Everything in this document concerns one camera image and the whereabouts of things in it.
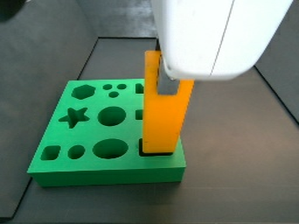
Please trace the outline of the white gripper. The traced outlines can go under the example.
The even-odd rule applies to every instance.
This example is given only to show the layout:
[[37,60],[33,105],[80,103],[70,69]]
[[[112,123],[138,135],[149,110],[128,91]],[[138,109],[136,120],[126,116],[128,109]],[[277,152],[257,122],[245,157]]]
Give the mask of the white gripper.
[[292,2],[150,0],[164,64],[157,94],[177,94],[180,82],[169,77],[224,81],[241,75],[256,64]]

